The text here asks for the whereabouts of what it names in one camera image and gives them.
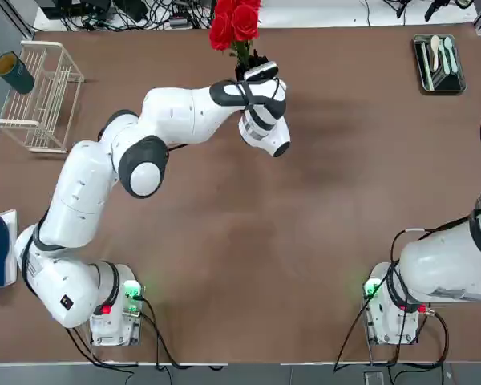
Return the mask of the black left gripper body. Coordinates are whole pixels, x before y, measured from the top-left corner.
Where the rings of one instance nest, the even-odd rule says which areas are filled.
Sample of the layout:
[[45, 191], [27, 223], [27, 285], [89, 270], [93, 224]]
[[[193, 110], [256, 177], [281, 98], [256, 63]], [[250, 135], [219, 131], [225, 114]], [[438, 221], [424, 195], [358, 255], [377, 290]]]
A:
[[259, 55], [257, 50], [254, 49], [253, 53], [249, 56], [249, 69], [253, 69], [255, 67], [259, 67], [268, 63], [269, 60], [265, 55]]

